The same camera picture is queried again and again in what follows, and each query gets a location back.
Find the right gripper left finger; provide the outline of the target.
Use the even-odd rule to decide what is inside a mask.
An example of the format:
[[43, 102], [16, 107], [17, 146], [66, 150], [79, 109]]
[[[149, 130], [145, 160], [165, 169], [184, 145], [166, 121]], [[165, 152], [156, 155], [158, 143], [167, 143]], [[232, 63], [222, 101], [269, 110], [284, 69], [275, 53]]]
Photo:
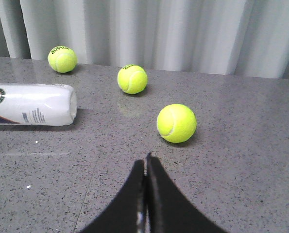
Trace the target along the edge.
[[134, 162], [132, 170], [115, 198], [83, 230], [83, 233], [145, 232], [144, 161]]

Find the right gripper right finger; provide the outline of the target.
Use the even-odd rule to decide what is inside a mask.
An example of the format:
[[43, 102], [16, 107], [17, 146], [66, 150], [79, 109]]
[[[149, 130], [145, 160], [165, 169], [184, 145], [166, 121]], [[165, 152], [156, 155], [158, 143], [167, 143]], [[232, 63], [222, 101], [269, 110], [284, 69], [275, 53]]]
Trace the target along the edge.
[[147, 204], [152, 233], [224, 233], [195, 208], [173, 183], [160, 160], [149, 153]]

